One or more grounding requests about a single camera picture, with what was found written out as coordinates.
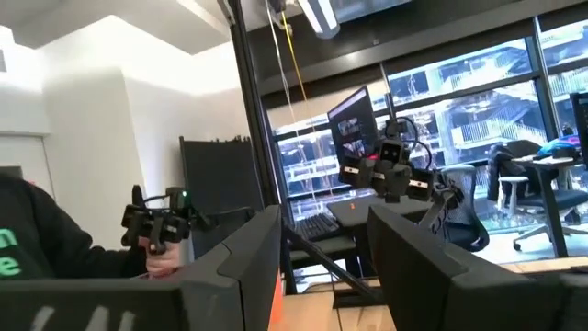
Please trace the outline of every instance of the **black pole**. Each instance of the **black pole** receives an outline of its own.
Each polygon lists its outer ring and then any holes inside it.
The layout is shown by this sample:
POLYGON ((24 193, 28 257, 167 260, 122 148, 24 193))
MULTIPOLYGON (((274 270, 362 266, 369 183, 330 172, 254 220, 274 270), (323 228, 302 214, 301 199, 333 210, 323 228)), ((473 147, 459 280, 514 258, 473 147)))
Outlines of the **black pole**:
MULTIPOLYGON (((267 119, 267 113, 262 109, 255 82, 255 73, 249 43, 247 41, 247 29, 243 19, 243 10, 240 0, 225 0, 230 12, 225 10, 225 15, 230 22, 232 46, 235 51, 239 79, 243 91, 243 102, 247 115, 247 123, 251 135, 254 154, 254 164, 257 172, 257 182, 261 190, 264 207, 279 204, 276 177, 273 167, 271 145, 272 135, 267 119)), ((296 282, 289 256, 288 242, 282 235, 280 247, 280 266, 285 273, 286 294, 296 293, 296 282)))

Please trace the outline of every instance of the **black shirt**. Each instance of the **black shirt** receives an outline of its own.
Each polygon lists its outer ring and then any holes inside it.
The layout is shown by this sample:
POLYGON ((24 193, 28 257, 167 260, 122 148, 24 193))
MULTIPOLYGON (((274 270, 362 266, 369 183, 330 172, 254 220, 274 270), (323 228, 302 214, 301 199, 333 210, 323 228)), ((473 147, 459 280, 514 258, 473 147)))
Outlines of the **black shirt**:
POLYGON ((146 272, 145 258, 143 249, 92 246, 49 194, 0 175, 0 280, 128 278, 146 272))

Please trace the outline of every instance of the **ceiling light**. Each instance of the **ceiling light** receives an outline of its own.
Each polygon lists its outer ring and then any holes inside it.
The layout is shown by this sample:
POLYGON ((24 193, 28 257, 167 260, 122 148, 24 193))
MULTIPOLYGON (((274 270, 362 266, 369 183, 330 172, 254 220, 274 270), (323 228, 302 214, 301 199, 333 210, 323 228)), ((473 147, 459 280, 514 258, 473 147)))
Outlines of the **ceiling light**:
POLYGON ((319 38, 330 39, 339 32, 339 23, 329 0, 299 0, 299 4, 319 38))

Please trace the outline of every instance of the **white ceiling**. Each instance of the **white ceiling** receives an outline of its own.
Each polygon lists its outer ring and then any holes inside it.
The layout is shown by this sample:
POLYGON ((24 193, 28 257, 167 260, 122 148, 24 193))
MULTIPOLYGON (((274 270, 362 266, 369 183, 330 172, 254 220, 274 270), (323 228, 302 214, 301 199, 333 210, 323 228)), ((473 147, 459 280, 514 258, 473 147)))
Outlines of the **white ceiling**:
POLYGON ((109 15, 190 54, 231 39, 216 0, 0 0, 0 25, 31 48, 109 15))

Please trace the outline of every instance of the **black monitor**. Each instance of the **black monitor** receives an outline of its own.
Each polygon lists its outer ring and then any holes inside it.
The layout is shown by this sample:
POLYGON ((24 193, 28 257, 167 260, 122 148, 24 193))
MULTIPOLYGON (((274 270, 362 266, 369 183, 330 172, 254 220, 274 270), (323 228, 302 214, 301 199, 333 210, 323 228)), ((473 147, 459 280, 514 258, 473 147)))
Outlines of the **black monitor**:
POLYGON ((570 94, 584 164, 588 169, 588 93, 570 94))
POLYGON ((339 165, 356 167, 374 152, 378 126, 368 88, 361 87, 327 113, 339 165))

